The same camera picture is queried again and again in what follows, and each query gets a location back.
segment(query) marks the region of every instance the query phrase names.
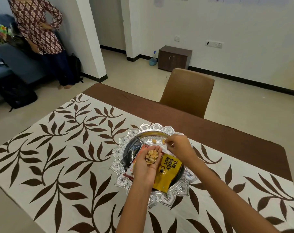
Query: left hand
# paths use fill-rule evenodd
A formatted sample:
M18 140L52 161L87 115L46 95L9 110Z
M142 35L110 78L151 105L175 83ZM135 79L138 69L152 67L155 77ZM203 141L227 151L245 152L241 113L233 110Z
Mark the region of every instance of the left hand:
M47 24L47 23L43 23L43 22L40 22L39 23L39 26L42 27L43 29L46 29L46 30L52 30L52 26Z
M157 160L151 164L147 165L145 156L147 155L149 150L156 150L159 154ZM149 149L144 150L136 159L134 166L134 181L135 183L139 183L140 185L144 185L148 189L152 189L154 179L156 178L157 169L159 163L162 159L162 148L160 146L150 146Z

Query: silver tray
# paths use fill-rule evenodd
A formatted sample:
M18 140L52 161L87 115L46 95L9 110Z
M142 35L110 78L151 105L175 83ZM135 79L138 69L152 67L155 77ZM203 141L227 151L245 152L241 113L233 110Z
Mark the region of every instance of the silver tray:
M121 188L126 188L126 194L129 193L132 181L123 176L126 171L120 161L132 145L131 142L139 137L148 145L154 145L152 139L155 139L157 144L162 144L163 139L166 139L174 133L182 135L182 133L175 132L172 127L162 127L158 123L153 125L143 124L139 129L130 129L127 136L120 138L120 145L112 151L115 160L110 168L117 174L115 185ZM198 178L192 171L182 165L176 178L172 181L168 192L164 193L158 190L152 190L149 197L148 209L155 206L158 202L171 207L175 202L176 196L189 196L189 183L192 183L197 179Z

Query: brown tablecloth border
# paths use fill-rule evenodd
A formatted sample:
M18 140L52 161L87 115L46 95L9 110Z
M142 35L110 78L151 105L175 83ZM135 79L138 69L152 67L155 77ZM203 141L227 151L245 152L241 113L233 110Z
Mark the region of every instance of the brown tablecloth border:
M172 126L203 145L292 181L281 145L101 83L83 93L147 121Z

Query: leaf print tablecloth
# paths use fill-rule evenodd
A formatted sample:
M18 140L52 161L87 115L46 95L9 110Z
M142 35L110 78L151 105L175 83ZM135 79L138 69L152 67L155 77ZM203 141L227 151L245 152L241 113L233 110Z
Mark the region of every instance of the leaf print tablecloth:
M115 232L126 200L109 169L139 117L80 94L0 146L0 186L46 232ZM294 233L294 186L196 141L197 155L280 231ZM234 232L200 181L172 208L148 210L145 232Z

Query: small brown cabinet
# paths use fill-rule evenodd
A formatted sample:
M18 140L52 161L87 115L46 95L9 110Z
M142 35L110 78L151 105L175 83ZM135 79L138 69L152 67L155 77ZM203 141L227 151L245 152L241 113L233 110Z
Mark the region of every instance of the small brown cabinet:
M188 69L192 51L164 46L159 50L158 69L173 71L175 68Z

